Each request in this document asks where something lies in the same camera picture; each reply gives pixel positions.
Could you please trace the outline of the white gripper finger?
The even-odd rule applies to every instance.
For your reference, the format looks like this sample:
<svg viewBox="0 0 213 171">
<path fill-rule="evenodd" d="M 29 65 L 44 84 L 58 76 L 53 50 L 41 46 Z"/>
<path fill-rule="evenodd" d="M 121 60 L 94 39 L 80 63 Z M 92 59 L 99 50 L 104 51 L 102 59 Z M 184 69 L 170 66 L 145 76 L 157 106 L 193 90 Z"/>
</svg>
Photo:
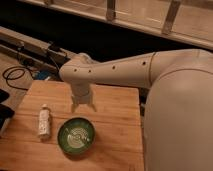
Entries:
<svg viewBox="0 0 213 171">
<path fill-rule="evenodd" d="M 95 112 L 97 112 L 96 106 L 93 103 L 89 103 L 88 105 L 90 108 L 92 108 Z"/>
<path fill-rule="evenodd" d="M 78 107 L 78 104 L 73 103 L 73 104 L 71 105 L 71 112 L 74 113 L 75 110 L 77 109 L 77 107 Z"/>
</svg>

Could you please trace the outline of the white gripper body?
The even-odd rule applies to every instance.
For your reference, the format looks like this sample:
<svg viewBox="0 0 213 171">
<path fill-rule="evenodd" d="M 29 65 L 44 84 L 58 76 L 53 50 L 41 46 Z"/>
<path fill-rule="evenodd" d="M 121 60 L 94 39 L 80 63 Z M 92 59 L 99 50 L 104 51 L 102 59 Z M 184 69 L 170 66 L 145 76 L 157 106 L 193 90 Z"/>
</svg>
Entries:
<svg viewBox="0 0 213 171">
<path fill-rule="evenodd" d="M 75 104 L 89 104 L 92 93 L 88 83 L 77 83 L 71 85 L 72 100 Z"/>
</svg>

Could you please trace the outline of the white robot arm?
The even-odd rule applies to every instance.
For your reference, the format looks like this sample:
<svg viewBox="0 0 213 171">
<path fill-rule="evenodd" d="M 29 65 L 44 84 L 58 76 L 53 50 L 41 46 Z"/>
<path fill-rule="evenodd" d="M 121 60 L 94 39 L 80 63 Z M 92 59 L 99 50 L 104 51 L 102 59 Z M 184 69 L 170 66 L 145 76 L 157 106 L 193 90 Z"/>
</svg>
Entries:
<svg viewBox="0 0 213 171">
<path fill-rule="evenodd" d="M 90 85 L 146 88 L 145 171 L 213 171 L 213 52 L 183 49 L 107 62 L 79 53 L 62 65 L 73 105 L 90 104 Z"/>
</svg>

